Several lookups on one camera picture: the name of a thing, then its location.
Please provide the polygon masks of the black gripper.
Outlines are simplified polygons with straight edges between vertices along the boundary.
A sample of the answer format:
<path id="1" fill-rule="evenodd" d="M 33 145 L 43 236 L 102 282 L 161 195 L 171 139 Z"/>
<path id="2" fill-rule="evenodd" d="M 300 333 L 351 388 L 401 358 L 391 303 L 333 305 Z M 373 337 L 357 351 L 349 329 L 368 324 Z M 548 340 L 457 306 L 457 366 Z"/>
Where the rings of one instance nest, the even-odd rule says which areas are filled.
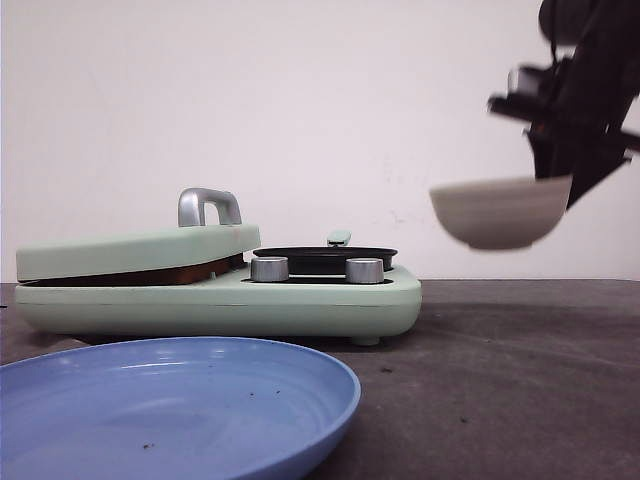
<path id="1" fill-rule="evenodd" d="M 639 151 L 623 128 L 639 96 L 639 59 L 564 58 L 548 68 L 520 66 L 488 110 L 526 122 L 537 180 L 572 176 L 566 210 Z"/>

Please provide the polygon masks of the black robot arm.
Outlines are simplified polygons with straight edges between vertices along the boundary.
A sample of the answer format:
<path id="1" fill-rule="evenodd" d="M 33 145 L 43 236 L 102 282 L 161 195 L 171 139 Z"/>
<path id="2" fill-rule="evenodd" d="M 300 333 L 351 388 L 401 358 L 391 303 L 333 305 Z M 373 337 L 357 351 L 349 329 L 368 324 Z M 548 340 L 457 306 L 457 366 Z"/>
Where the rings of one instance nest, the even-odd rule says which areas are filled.
<path id="1" fill-rule="evenodd" d="M 488 109 L 528 123 L 536 179 L 571 177 L 573 206 L 639 150 L 638 133 L 623 127 L 639 97 L 639 4 L 544 1 L 538 22 L 552 51 L 572 55 L 512 70 Z"/>

